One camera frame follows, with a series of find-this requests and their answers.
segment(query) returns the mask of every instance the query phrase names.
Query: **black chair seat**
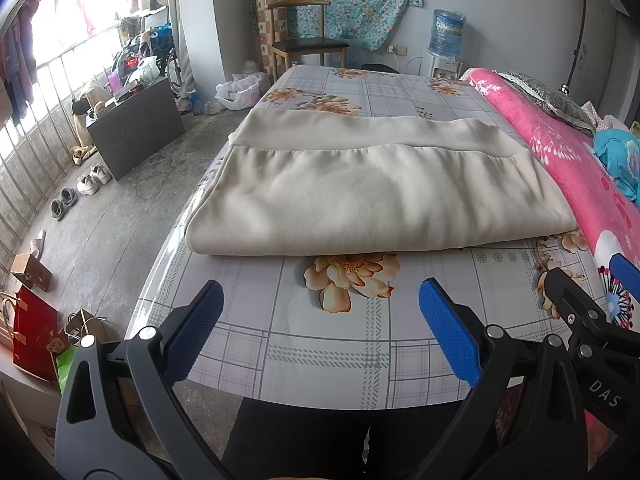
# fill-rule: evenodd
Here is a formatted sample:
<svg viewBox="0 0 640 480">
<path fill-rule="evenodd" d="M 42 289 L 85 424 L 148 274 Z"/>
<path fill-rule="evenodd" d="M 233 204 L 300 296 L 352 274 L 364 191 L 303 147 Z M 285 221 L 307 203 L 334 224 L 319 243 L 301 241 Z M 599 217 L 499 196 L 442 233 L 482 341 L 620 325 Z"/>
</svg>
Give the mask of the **black chair seat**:
<svg viewBox="0 0 640 480">
<path fill-rule="evenodd" d="M 296 38 L 295 40 L 279 41 L 273 47 L 281 52 L 295 52 L 297 50 L 320 50 L 321 48 L 348 47 L 346 41 L 331 38 Z"/>
</svg>

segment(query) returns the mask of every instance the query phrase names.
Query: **gray floor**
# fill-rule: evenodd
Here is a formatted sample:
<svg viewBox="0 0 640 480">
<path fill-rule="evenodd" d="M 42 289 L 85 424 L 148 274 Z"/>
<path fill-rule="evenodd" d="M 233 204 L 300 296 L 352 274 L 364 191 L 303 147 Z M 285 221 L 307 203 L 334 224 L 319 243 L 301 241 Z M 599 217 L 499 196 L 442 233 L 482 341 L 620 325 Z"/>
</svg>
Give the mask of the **gray floor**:
<svg viewBox="0 0 640 480">
<path fill-rule="evenodd" d="M 62 319 L 84 308 L 108 319 L 113 338 L 122 338 L 149 270 L 178 213 L 226 138 L 248 110 L 215 116 L 183 117 L 187 133 L 148 158 L 119 182 L 111 180 L 92 196 L 81 195 L 65 217 L 55 221 L 49 204 L 32 221 L 19 253 L 46 231 L 40 261 L 52 272 L 49 292 L 34 292 Z M 50 197 L 74 187 L 99 154 L 73 168 Z M 10 277 L 8 290 L 19 283 Z M 184 381 L 174 391 L 191 420 L 216 453 L 221 453 L 241 397 Z M 146 440 L 155 449 L 151 437 Z"/>
</svg>

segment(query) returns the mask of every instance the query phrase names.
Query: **chair backrest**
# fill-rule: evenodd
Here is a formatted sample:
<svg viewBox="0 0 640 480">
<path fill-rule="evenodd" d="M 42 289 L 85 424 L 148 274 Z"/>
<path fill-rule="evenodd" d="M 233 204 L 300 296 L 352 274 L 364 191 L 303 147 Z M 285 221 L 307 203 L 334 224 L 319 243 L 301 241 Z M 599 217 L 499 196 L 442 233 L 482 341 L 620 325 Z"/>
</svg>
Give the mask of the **chair backrest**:
<svg viewBox="0 0 640 480">
<path fill-rule="evenodd" d="M 283 7 L 306 7 L 311 5 L 320 6 L 320 38 L 324 38 L 324 6 L 331 5 L 328 0 L 282 0 L 264 7 L 271 13 L 271 43 L 275 43 L 275 22 L 273 21 L 273 9 L 281 9 Z"/>
</svg>

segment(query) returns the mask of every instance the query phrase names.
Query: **pillow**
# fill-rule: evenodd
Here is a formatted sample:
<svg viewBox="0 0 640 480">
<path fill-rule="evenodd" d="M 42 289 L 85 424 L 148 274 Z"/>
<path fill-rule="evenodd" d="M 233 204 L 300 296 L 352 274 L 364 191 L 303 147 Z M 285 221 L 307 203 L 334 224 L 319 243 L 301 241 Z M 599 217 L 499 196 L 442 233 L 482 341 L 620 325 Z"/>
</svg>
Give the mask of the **pillow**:
<svg viewBox="0 0 640 480">
<path fill-rule="evenodd" d="M 537 79 L 521 72 L 501 72 L 499 74 L 522 94 L 526 95 L 547 115 L 568 124 L 588 137 L 596 131 L 591 118 L 569 96 L 553 90 Z"/>
</svg>

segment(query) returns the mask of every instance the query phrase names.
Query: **blue gripper pad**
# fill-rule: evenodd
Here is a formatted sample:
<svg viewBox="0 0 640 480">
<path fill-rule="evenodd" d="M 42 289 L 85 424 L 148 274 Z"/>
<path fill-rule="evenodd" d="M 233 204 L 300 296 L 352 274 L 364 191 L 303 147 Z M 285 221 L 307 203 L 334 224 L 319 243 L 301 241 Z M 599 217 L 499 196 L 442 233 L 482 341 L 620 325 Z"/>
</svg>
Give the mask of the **blue gripper pad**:
<svg viewBox="0 0 640 480">
<path fill-rule="evenodd" d="M 450 307 L 450 298 L 443 295 L 431 280 L 425 280 L 420 285 L 420 312 L 456 377 L 475 388 L 482 373 L 478 345 Z"/>
<path fill-rule="evenodd" d="M 224 303 L 222 285 L 213 280 L 191 302 L 191 310 L 164 347 L 164 380 L 170 388 L 189 375 L 220 318 Z"/>
<path fill-rule="evenodd" d="M 614 254 L 609 261 L 610 272 L 624 285 L 636 301 L 640 301 L 640 270 L 622 254 Z"/>
</svg>

